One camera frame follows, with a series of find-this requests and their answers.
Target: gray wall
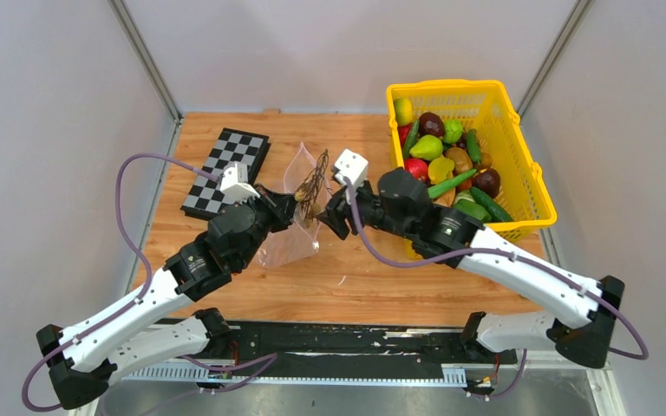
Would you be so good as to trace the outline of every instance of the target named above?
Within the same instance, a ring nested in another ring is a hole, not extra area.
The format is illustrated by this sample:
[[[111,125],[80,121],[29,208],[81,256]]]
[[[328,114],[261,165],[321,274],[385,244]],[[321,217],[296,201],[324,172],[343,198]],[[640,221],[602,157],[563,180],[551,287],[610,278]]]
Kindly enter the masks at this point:
[[[115,174],[132,153],[165,152],[171,128],[107,2],[0,2],[0,414],[29,413],[19,392],[40,357],[35,332],[126,288]],[[134,238],[159,171],[128,175]],[[45,371],[31,396],[56,403]]]
[[[649,361],[611,356],[628,412],[666,414],[666,3],[595,2],[523,121],[567,265],[624,279],[649,343]]]
[[[573,0],[127,0],[183,111],[386,112],[389,84],[524,95]]]

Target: toy fruit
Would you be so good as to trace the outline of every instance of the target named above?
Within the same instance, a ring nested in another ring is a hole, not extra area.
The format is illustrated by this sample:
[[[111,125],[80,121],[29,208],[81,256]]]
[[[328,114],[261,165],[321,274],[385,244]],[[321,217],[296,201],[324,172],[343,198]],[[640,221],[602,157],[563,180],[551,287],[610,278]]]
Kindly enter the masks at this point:
[[[417,127],[420,125],[419,120],[415,120],[410,125],[409,132],[407,133],[407,138],[404,140],[404,145],[402,145],[402,157],[404,159],[409,159],[409,149],[417,143]]]
[[[459,148],[451,147],[443,153],[443,156],[449,158],[455,163],[455,172],[463,173],[471,168],[473,168],[473,163],[471,163],[471,158],[468,157],[468,153]]]
[[[474,129],[468,130],[468,133],[466,133],[466,150],[468,150],[468,156],[476,165],[481,163],[481,148],[479,147],[479,141],[476,140],[476,130]]]
[[[440,195],[460,185],[460,183],[464,180],[471,178],[474,173],[476,173],[476,169],[471,169],[470,171],[463,172],[454,178],[446,179],[440,182],[438,185],[432,185],[428,188],[428,196],[430,199],[438,198]]]
[[[445,136],[446,127],[438,114],[427,112],[420,116],[420,135],[425,134],[432,134],[435,137]]]
[[[412,122],[412,101],[407,98],[398,98],[395,104],[395,120],[397,126],[406,126]]]
[[[437,205],[453,206],[454,200],[455,200],[455,189],[451,189],[450,191],[446,191],[446,193],[440,195],[433,202],[436,203]]]
[[[412,123],[397,128],[397,135],[400,136],[400,146],[402,147],[404,147],[404,142],[407,140],[410,128],[412,128]]]
[[[415,145],[409,150],[410,156],[424,160],[435,160],[442,154],[443,142],[432,134],[426,134],[420,137],[420,139],[417,140],[417,143],[415,143]]]
[[[428,164],[424,160],[415,158],[407,159],[404,161],[404,170],[417,180],[421,180],[422,182],[428,181]]]
[[[458,192],[468,191],[473,186],[471,179],[466,179],[458,185],[455,190]]]
[[[481,154],[481,163],[476,167],[478,170],[484,170],[492,167],[492,155],[489,153],[482,153]]]
[[[457,147],[460,147],[463,150],[466,150],[466,133],[464,132],[458,141],[455,142]]]
[[[428,178],[430,178],[430,183],[436,185],[446,180],[449,173],[453,175],[454,166],[455,163],[451,159],[442,156],[430,162],[430,166],[428,166]]]
[[[446,121],[445,125],[446,135],[443,136],[443,143],[452,145],[457,142],[463,134],[463,126],[460,124],[460,121],[456,119]]]
[[[474,188],[481,189],[486,195],[496,198],[499,195],[501,187],[501,177],[496,170],[489,168],[484,172],[479,172],[471,181]]]
[[[482,192],[479,188],[471,190],[471,196],[476,201],[476,204],[486,208],[486,211],[492,216],[495,223],[508,223],[514,221],[512,216],[509,215],[501,205],[491,199],[488,195]]]

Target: wooden tabletop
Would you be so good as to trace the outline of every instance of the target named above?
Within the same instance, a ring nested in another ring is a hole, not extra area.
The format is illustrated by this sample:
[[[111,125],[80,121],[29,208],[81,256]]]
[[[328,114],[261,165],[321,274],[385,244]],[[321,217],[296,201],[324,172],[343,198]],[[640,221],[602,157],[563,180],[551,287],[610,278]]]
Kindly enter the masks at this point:
[[[331,164],[344,148],[360,153],[369,161],[374,187],[392,168],[383,115],[189,114],[174,157],[202,166],[224,127],[269,135],[271,148],[257,178],[263,184],[278,183],[300,142],[314,157],[327,148]],[[194,180],[195,175],[182,168],[169,169],[146,247],[155,269],[206,229],[205,221],[180,210]],[[408,260],[400,238],[372,230],[367,235],[386,257]],[[174,316],[215,307],[226,319],[460,326],[474,311],[515,314],[539,309],[485,277],[443,265],[391,268],[375,260],[360,238],[341,241],[325,226],[318,241],[315,256],[270,270],[255,262],[232,283]],[[537,234],[519,246],[543,254]],[[134,287],[144,282],[145,273],[141,267]]]

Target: black and white checkered board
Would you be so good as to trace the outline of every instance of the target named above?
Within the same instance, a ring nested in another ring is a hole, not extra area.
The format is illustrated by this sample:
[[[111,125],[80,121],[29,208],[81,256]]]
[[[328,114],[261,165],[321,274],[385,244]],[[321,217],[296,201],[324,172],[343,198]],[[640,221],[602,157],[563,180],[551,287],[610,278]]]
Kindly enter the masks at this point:
[[[262,134],[224,128],[201,169],[220,176],[228,162],[241,162],[249,166],[249,183],[253,184],[269,150],[268,140],[269,136]],[[189,217],[215,217],[232,202],[217,187],[219,184],[198,176],[180,209]]]

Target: yellow basket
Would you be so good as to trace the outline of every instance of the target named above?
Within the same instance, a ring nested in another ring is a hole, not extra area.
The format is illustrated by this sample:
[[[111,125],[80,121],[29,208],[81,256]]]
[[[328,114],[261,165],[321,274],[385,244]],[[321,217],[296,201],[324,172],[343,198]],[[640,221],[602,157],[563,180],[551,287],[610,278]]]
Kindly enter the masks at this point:
[[[392,164],[404,166],[395,120],[394,100],[409,98],[415,117],[430,111],[443,120],[458,119],[465,131],[475,128],[481,150],[492,156],[501,177],[496,198],[515,221],[488,226],[516,242],[558,219],[542,179],[542,169],[532,161],[504,85],[499,81],[438,80],[394,84],[387,88],[389,126],[392,129]],[[415,253],[411,246],[407,252]]]

